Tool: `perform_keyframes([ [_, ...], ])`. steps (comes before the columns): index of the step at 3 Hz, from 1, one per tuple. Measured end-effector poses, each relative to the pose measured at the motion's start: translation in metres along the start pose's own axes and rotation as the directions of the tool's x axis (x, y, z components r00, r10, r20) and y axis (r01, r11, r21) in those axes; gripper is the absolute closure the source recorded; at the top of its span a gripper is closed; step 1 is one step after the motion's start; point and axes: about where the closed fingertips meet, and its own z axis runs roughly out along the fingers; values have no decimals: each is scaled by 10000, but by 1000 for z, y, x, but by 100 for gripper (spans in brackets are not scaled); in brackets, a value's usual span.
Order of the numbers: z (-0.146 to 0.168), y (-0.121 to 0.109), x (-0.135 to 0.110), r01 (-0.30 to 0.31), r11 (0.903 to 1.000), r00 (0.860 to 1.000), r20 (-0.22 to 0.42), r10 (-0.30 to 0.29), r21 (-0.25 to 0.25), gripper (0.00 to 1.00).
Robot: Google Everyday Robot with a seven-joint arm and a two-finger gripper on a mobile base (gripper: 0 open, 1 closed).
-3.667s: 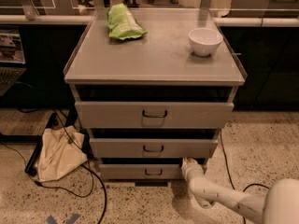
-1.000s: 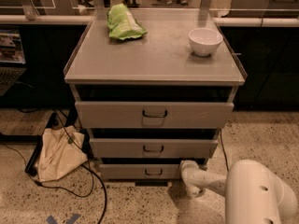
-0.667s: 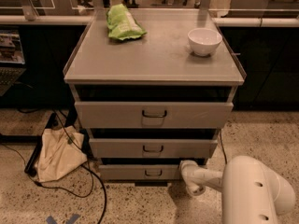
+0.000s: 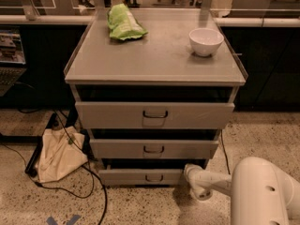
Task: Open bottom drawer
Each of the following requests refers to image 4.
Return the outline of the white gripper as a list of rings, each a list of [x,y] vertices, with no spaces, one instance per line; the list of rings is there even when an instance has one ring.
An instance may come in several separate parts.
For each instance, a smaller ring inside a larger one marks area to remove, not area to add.
[[[213,195],[209,174],[200,166],[187,164],[184,176],[189,183],[191,195],[198,201],[206,201]]]

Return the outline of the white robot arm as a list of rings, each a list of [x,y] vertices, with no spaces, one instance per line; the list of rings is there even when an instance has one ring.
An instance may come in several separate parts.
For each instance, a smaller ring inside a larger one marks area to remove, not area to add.
[[[231,175],[188,164],[184,176],[200,201],[214,190],[231,198],[231,225],[289,225],[300,218],[300,182],[263,158],[242,159]]]

